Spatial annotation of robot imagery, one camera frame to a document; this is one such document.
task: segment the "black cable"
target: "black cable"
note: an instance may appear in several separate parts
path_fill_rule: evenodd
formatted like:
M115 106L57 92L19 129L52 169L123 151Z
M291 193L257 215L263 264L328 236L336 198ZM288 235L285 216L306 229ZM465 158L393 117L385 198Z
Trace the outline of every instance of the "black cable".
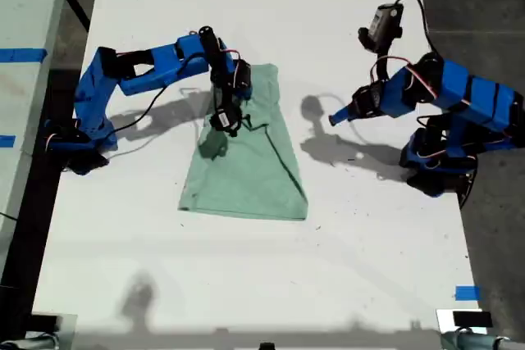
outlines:
M195 52L195 53L192 53L191 55L189 55L186 59L184 59L184 61L182 62L182 64L180 65L180 69L177 70L176 74L180 74L182 71L184 71L184 69L188 66L188 63L190 61L192 61L193 59L195 59L196 57L204 57L204 53L203 52ZM153 98L153 100L149 103L149 106L148 108L146 108L146 111L144 111L142 113L141 116L139 116L139 118L137 120L134 120L133 122L129 123L128 125L124 125L124 126L121 126L121 127L118 127L116 129L114 129L113 131L109 132L108 134L106 134L106 136L101 139L98 143L97 143L97 146L95 148L99 148L100 146L102 146L103 143L106 142L106 140L111 137L112 135L114 135L115 133L118 133L119 131L122 131L124 129L128 129L130 128L131 126L134 126L136 125L137 123L139 123L149 112L149 110L152 109L153 107L153 104L155 104L155 102L157 101L157 99L160 97L161 94L164 93L164 91L167 89L167 86L163 87L158 93L157 95Z
M3 212L0 212L0 216L4 216L6 217L7 219L11 219L13 221L18 221L18 219L16 219L15 217L11 216L11 215L8 215L7 213L3 213Z
M398 4L402 0L396 0L395 4ZM425 14L425 7L423 6L422 0L417 0L419 8L421 9L421 17L422 17L422 23L423 23L423 30L425 31L425 37L427 38L428 45L430 46L431 50L435 52L438 56L441 56L440 53L437 51L436 47L432 43L432 40L430 39L430 34L428 33L428 25L427 25L427 15Z
M421 122L421 119L429 119L429 118L431 118L431 117L433 117L433 116L435 116L435 115L422 115L422 116L418 116L418 117L416 118L416 122L419 123L421 126L423 126L425 129L428 129L428 128L431 127L431 126L428 126L427 124ZM449 136L445 134L445 131L443 131L443 132L441 133L441 137L442 137L443 139L449 139Z
M470 196L470 192L472 192L473 190L474 181L476 180L476 176L477 176L477 165L478 165L478 159L476 158L476 168L474 169L474 172L472 173L472 178L470 179L470 186L468 187L468 190L465 193L465 197L463 198L463 201L459 204L459 209L463 208L463 206L468 200L468 196Z

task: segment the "wire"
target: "wire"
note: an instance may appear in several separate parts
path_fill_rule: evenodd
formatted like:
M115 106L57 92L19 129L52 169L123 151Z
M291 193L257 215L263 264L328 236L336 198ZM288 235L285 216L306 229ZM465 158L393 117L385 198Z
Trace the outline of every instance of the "wire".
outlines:
M192 61L193 59L195 59L196 57L204 57L204 53L203 52L195 52L195 53L192 53L191 55L189 55L186 59L184 59L184 61L182 62L182 64L180 65L180 68L179 70L177 70L176 74L180 74L187 66L188 66L188 63L190 61ZM96 145L96 148L99 148L100 146L102 146L106 140L111 137L112 135L114 135L115 133L118 133L119 131L122 131L124 129L128 129L130 128L131 126L134 126L136 125L137 123L139 123L149 112L149 110L152 109L153 107L153 104L155 104L155 102L157 101L157 99L160 97L161 94L164 93L164 91L167 89L168 85L164 86L158 93L157 95L153 98L153 100L149 103L149 106L148 108L146 108L146 111L144 111L142 113L141 116L139 116L138 119L134 120L133 122L129 123L128 125L124 125L122 127L118 127L116 129L114 129L113 131L109 132L106 134L106 136L101 139L100 141L98 141L97 145Z
M477 157L474 157L474 156L469 156L469 157L471 157L472 159L474 159L476 161L476 168L474 168L474 171L471 174L471 179L470 179L470 183L468 185L468 190L465 193L465 197L463 197L463 201L461 201L459 203L459 209L462 209L463 206L465 205L465 203L467 202L468 197L470 196L470 192L472 192L472 190L473 190L474 181L476 180L476 175L477 175L477 166L478 166Z
M416 77L419 80L419 82L421 82L421 85L423 85L425 89L432 95L434 100L437 99L436 91L414 69L408 66L405 66L404 68L410 71L413 74L413 76Z
M235 71L233 73L233 89L235 89L235 81L237 80L237 70L239 69L239 62L237 62L237 66L235 66Z
M498 139L496 141L490 141L488 143L503 143L504 141L505 141L505 139ZM460 145L460 147L461 148L462 147L468 147L468 146L474 145L474 144L476 144L476 143L464 143L464 144ZM442 149L442 150L440 150L438 152L434 152L434 153L432 153L430 155L427 155L427 156L421 156L419 154L419 152L417 152L418 156L421 157L422 159L428 159L430 157L436 157L436 156L442 155L443 153L446 153L446 149Z
M429 119L429 118L431 118L431 117L433 117L433 116L434 116L434 115L423 115L423 116L418 116L418 117L416 118L416 122L419 123L421 126L423 126L425 129L428 129L429 127L434 127L434 128L436 128L436 126L429 126L429 125L427 125L427 124L421 122L421 119ZM441 137L442 137L443 139L448 139L448 138L449 138L449 136L446 135L446 133L445 133L444 130L443 130L442 133L441 133Z
M396 0L395 4L398 4L402 0ZM425 7L423 6L422 0L417 0L419 8L421 10L421 18L423 23L423 30L425 31L425 37L427 38L428 45L430 46L431 50L435 53L437 53L438 56L441 56L440 53L437 51L436 47L432 43L432 40L430 39L430 34L428 33L428 25L427 25L427 15L425 13Z
M44 150L44 152L47 152L48 151L48 146L49 146L49 141L51 141L51 139L57 135L57 133L53 133L53 134L50 134L48 139L46 139L46 149Z
M7 219L11 219L13 221L18 221L18 219L16 219L15 217L11 216L11 215L8 215L7 213L3 213L3 212L0 212L0 216L4 216L6 217Z
M221 52L233 52L237 54L237 60L240 59L240 53L236 49L222 49Z
M395 57L393 55L384 55L382 57L378 57L370 68L370 82L374 83L374 67L376 67L377 63L383 59L397 59L398 61L406 61L407 64L410 64L410 60L408 60L406 57Z

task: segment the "red wire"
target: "red wire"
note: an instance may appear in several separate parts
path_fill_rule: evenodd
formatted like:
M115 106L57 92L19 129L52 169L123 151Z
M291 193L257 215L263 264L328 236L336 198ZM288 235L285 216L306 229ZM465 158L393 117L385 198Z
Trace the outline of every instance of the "red wire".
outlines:
M240 59L240 53L236 49L222 49L221 52L233 52L237 54L237 59Z
M376 62L370 68L370 81L372 83L374 82L374 67L376 67L377 63L379 63L379 61L382 60L382 59L397 59L398 61L406 61L407 64L410 64L410 60L408 60L406 57L394 57L394 56L391 56L391 55L385 55L384 57L378 57L376 59Z

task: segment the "cable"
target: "cable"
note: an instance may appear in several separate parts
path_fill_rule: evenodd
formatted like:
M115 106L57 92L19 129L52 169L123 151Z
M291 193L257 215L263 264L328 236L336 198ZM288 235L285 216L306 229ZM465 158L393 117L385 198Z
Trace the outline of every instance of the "cable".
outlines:
M406 61L407 64L410 64L410 60L408 60L406 57L395 57L393 55L384 55L382 57L378 57L372 65L372 67L370 68L370 82L372 84L374 83L374 67L376 67L377 63L379 63L379 61L382 61L383 59L397 59L398 61Z
M395 4L398 4L402 0L396 0ZM437 51L436 47L432 43L432 40L430 39L430 34L428 33L428 25L427 25L427 15L425 13L425 7L423 6L422 0L417 0L419 8L421 9L421 18L423 23L423 30L425 31L425 37L427 38L428 45L430 46L431 50L435 52L439 57L441 56L440 53Z
M405 61L407 62L407 66L405 66L405 68L410 71L412 73L412 75L414 77L416 77L419 82L421 82L421 84L425 87L425 89L432 95L432 97L434 97L434 100L437 99L437 93L436 91L432 88L432 86L429 85L429 83L427 83L420 75L419 73L417 73L414 69L412 69L411 67L409 67L408 65L411 64L411 62L406 58L406 57L395 57L395 56L391 56L391 55L385 55L384 57L378 57L377 60L375 61L375 63L372 65L372 67L370 68L370 80L372 83L374 83L374 74L373 74L373 71L374 71L374 67L376 67L377 63L382 60L382 59L397 59L399 61ZM412 88L412 85L413 85L413 80L410 82L410 85L406 88L406 89L410 89ZM464 100L462 99L461 100L462 102L465 102L465 104L467 105L470 105L470 102L468 102L467 100Z
M182 64L180 65L180 68L179 70L177 70L176 74L180 74L187 66L188 66L188 63L190 61L192 61L193 59L195 59L196 57L204 57L204 53L203 52L195 52L195 53L192 53L191 55L189 55L186 59L184 59L184 61L182 62ZM146 111L144 111L142 113L141 116L139 116L138 119L134 120L133 122L129 123L128 125L124 125L124 126L121 126L119 128L116 128L114 129L113 131L109 132L106 134L106 136L99 140L97 142L97 145L95 148L99 148L100 146L103 145L103 143L106 142L106 140L111 137L112 135L114 135L115 133L118 133L119 131L122 131L124 129L128 129L129 127L133 126L133 125L136 125L137 123L139 123L149 112L149 110L152 109L153 107L153 104L155 104L155 102L157 101L157 99L160 97L161 94L164 93L164 91L167 89L168 85L163 87L158 93L157 95L153 98L153 100L149 103L149 106L148 108L146 108Z
M237 54L237 60L240 60L240 53L236 49L222 49L221 52L233 52Z
M465 193L465 197L463 197L463 201L459 203L459 209L462 209L465 203L467 202L468 197L470 196L470 192L472 192L473 190L474 181L476 180L478 160L477 160L477 157L474 157L474 156L470 156L470 157L476 160L476 168L474 168L474 171L472 172L470 184L468 185L468 190Z
M488 143L503 143L504 141L505 141L505 139L498 139L498 140L496 140L496 141L490 141L490 142L488 142ZM460 145L460 147L461 147L461 148L462 148L462 147L468 147L468 146L470 146L470 145L475 145L475 144L476 144L476 143L463 143L463 144ZM430 158L430 157L436 157L436 156L442 155L443 153L446 153L446 149L441 149L440 151L438 151L438 152L434 152L434 153L432 153L432 154L430 154L430 155L427 155L427 156L421 156L421 155L419 154L419 152L417 152L418 156L421 157L422 159L428 159L428 158Z
M416 118L416 122L419 123L421 126L423 126L425 129L428 129L429 127L434 127L434 128L436 128L436 126L429 126L429 125L427 125L427 124L421 122L421 119L429 119L429 118L431 118L431 117L433 117L433 116L435 116L435 115L423 115L423 116L418 116L418 117ZM446 135L446 133L445 133L444 130L442 130L441 137L442 137L443 139L448 139L448 138L449 138L449 136Z
M7 213L0 212L0 216L6 217L7 219L11 219L13 221L18 221L15 217L8 215Z
M405 66L404 68L407 69L408 71L410 71L413 74L413 76L416 77L419 80L419 82L421 82L421 85L423 85L425 87L425 89L432 95L434 100L437 99L436 91L432 88L432 86L430 86L427 82L425 82L425 80L414 69L412 69L412 68L410 68L408 66Z

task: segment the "green cloth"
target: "green cloth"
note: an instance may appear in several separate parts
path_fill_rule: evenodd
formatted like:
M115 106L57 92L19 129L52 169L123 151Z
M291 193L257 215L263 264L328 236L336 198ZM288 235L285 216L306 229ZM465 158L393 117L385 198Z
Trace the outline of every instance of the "green cloth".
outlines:
M207 116L179 209L214 215L304 220L308 201L301 186L285 120L279 109L274 65L252 66L252 98L243 103L237 137L214 130Z

